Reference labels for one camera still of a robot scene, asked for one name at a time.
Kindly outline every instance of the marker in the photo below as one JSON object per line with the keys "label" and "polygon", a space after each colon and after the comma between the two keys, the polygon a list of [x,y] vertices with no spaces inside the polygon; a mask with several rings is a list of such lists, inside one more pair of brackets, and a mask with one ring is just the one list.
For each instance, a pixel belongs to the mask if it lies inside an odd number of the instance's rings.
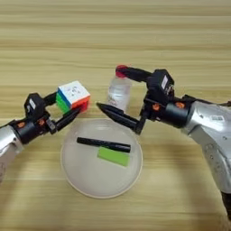
{"label": "marker", "polygon": [[86,145],[92,145],[92,146],[101,146],[105,147],[111,150],[120,151],[120,152],[130,152],[131,151],[131,145],[126,143],[115,143],[115,142],[109,142],[109,141],[101,141],[96,139],[89,139],[84,137],[78,137],[77,143],[82,143]]}

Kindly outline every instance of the green sponge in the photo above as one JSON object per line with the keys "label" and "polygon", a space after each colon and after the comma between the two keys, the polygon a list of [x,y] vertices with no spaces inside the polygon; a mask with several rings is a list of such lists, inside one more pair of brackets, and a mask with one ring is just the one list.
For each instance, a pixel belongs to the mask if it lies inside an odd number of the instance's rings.
{"label": "green sponge", "polygon": [[67,113],[69,111],[69,107],[66,105],[59,93],[56,94],[56,104],[63,113]]}
{"label": "green sponge", "polygon": [[130,159],[128,154],[114,151],[105,147],[100,147],[98,149],[97,157],[123,166],[127,166]]}

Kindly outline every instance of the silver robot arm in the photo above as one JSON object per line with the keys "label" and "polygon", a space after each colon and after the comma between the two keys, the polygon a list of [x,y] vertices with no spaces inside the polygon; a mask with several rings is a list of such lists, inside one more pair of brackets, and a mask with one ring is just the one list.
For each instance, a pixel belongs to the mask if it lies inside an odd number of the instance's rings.
{"label": "silver robot arm", "polygon": [[182,132],[201,146],[231,219],[231,110],[195,102]]}
{"label": "silver robot arm", "polygon": [[172,125],[190,136],[203,150],[231,220],[231,111],[226,108],[231,102],[218,105],[188,95],[175,97],[174,80],[166,69],[149,72],[118,66],[115,71],[146,83],[139,120],[113,106],[100,103],[97,106],[112,120],[137,134],[149,119]]}
{"label": "silver robot arm", "polygon": [[70,124],[80,113],[82,106],[71,109],[57,122],[51,120],[46,106],[56,102],[56,92],[45,98],[38,93],[31,93],[24,104],[25,118],[13,120],[0,127],[0,183],[5,170],[23,147],[43,134],[55,134]]}
{"label": "silver robot arm", "polygon": [[23,150],[23,144],[10,126],[0,128],[0,183],[5,170],[14,157]]}

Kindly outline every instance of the colorful cube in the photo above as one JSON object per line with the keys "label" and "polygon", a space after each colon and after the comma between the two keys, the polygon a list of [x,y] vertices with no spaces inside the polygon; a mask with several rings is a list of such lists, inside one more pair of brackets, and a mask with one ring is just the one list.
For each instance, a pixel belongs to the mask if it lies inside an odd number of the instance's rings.
{"label": "colorful cube", "polygon": [[80,105],[82,105],[81,111],[87,110],[89,99],[90,94],[78,81],[60,86],[56,95],[57,106],[63,113]]}

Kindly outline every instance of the white plate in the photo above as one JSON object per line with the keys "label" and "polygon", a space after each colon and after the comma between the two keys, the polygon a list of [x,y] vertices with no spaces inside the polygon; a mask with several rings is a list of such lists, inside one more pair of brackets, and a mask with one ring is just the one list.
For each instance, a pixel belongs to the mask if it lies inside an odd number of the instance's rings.
{"label": "white plate", "polygon": [[[97,157],[98,147],[77,143],[77,137],[131,144],[127,167]],[[129,190],[140,175],[141,146],[129,129],[109,119],[73,124],[61,150],[61,166],[69,183],[86,196],[109,199]]]}

